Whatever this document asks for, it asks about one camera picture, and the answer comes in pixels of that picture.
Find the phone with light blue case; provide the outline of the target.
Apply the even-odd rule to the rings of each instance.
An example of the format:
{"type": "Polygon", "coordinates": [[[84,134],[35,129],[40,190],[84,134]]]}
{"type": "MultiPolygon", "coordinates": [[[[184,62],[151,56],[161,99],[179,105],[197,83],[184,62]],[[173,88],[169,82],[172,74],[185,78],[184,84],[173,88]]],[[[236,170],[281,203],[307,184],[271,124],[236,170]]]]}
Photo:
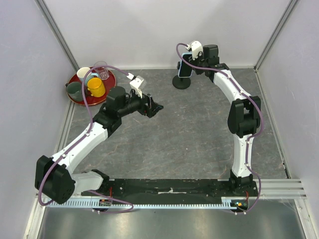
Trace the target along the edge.
{"type": "Polygon", "coordinates": [[[178,70],[178,76],[180,78],[189,78],[192,75],[192,67],[190,67],[187,63],[192,60],[192,53],[183,53],[182,60],[180,61],[180,66],[178,70]]]}

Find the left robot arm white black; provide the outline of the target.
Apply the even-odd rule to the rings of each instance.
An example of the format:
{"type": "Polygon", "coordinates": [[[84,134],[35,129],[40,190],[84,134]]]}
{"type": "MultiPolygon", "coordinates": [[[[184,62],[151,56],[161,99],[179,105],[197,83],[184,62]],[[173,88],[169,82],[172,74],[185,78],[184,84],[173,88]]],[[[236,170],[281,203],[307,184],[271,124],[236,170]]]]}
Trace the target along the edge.
{"type": "Polygon", "coordinates": [[[123,87],[113,87],[106,96],[92,122],[64,149],[51,157],[41,156],[36,163],[35,188],[41,205],[42,195],[52,202],[63,204],[74,194],[93,190],[104,196],[109,192],[108,176],[98,170],[75,174],[79,163],[101,142],[108,139],[122,124],[122,118],[138,112],[152,118],[163,105],[152,96],[138,95],[135,90],[126,93],[123,87]]]}

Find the black phone stand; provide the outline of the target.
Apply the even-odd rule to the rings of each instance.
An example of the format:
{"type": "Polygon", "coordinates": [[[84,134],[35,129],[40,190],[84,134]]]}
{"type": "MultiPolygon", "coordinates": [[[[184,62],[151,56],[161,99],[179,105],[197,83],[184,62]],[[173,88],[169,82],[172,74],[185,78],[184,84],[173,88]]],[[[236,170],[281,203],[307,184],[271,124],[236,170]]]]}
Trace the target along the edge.
{"type": "Polygon", "coordinates": [[[177,74],[176,76],[173,77],[172,84],[175,88],[180,89],[180,90],[184,90],[190,86],[191,80],[190,80],[190,77],[189,78],[180,78],[177,74]]]}

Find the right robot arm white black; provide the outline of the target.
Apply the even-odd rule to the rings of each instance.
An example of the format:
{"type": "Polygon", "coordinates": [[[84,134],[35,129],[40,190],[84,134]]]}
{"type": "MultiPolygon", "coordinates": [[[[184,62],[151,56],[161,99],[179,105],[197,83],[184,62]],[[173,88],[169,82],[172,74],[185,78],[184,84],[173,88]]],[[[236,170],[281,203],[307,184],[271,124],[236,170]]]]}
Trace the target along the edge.
{"type": "Polygon", "coordinates": [[[234,137],[234,162],[230,171],[228,190],[240,196],[253,186],[251,172],[252,143],[257,129],[263,124],[260,117],[261,99],[245,91],[234,79],[228,66],[219,62],[218,46],[202,46],[199,41],[187,46],[191,52],[188,62],[196,74],[204,73],[230,102],[227,125],[234,137]]]}

